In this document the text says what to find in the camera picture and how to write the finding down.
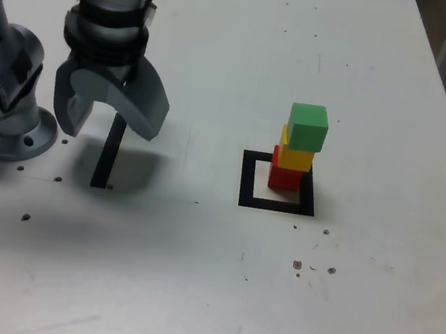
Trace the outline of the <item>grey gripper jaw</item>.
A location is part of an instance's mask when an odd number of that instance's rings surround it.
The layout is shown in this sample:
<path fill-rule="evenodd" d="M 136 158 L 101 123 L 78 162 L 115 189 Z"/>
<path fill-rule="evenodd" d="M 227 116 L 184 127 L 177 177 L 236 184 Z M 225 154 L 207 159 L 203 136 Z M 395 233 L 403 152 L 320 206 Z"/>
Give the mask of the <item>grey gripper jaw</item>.
<path fill-rule="evenodd" d="M 121 88 L 70 81 L 77 94 L 89 101 L 113 107 L 128 126 L 144 140 L 160 132 L 170 106 L 160 76 L 143 57 L 135 66 L 134 76 Z"/>

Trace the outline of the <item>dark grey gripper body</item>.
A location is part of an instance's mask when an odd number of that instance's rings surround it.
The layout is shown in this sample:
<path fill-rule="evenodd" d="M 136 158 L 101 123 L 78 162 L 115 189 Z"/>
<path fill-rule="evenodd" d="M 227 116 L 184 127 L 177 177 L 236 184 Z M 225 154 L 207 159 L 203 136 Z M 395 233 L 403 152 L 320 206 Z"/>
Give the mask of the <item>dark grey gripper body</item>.
<path fill-rule="evenodd" d="M 68 59 L 65 76 L 66 80 L 121 88 L 134 76 L 135 69 L 129 65 L 119 67 L 99 64 L 72 54 Z"/>

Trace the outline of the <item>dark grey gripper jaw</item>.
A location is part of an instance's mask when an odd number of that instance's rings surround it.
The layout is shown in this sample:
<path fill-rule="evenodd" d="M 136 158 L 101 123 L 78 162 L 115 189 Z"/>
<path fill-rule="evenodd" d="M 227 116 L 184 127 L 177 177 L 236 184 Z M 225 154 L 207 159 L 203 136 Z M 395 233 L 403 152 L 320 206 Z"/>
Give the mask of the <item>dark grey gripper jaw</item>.
<path fill-rule="evenodd" d="M 62 131 L 75 137 L 92 112 L 93 101 L 86 100 L 71 86 L 71 75 L 80 70 L 79 61 L 76 58 L 68 58 L 57 69 L 53 106 L 55 117 Z"/>

